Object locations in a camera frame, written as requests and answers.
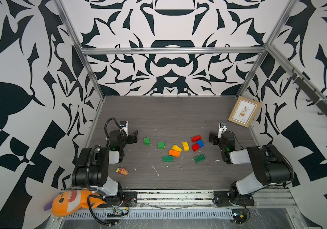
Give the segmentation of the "light green square lego brick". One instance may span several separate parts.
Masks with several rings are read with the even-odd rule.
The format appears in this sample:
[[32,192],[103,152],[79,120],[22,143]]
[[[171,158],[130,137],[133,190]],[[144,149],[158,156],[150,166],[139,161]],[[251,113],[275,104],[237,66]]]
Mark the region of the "light green square lego brick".
[[148,138],[148,137],[145,137],[144,139],[144,144],[146,145],[146,146],[149,146],[151,143],[150,143],[150,139]]

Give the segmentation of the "dark green upturned lego brick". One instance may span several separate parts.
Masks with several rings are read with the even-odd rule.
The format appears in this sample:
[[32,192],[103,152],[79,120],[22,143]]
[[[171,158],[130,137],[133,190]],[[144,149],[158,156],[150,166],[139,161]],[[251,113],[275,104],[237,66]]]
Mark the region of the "dark green upturned lego brick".
[[195,163],[200,163],[200,162],[202,162],[204,160],[206,160],[206,157],[203,154],[200,154],[200,155],[197,155],[196,157],[194,157]]

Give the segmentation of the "dark green long lego brick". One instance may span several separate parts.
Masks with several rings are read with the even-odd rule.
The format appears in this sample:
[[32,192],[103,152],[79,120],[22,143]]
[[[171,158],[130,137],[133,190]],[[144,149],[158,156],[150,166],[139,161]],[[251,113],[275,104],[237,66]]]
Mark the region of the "dark green long lego brick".
[[173,156],[163,156],[163,157],[162,157],[162,161],[163,161],[164,163],[174,162],[174,157],[173,157]]

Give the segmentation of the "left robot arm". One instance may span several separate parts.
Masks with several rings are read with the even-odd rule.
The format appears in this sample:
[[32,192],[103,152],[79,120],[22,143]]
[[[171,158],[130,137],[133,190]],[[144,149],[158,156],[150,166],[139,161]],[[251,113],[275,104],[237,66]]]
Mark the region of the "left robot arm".
[[138,131],[128,134],[128,121],[117,122],[109,118],[104,125],[107,137],[105,147],[96,145],[83,148],[72,173],[72,187],[92,191],[107,204],[118,204],[123,200],[122,186],[108,176],[109,166],[122,163],[124,148],[138,142]]

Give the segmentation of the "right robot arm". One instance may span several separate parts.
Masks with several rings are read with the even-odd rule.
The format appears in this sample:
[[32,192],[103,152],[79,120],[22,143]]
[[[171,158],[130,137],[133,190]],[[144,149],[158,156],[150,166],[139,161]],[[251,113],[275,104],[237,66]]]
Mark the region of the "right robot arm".
[[294,178],[291,164],[274,145],[247,147],[236,150],[235,134],[209,133],[209,142],[218,145],[221,156],[228,165],[250,164],[253,172],[245,178],[231,183],[228,191],[215,191],[216,206],[254,206],[255,192],[268,186],[286,186]]

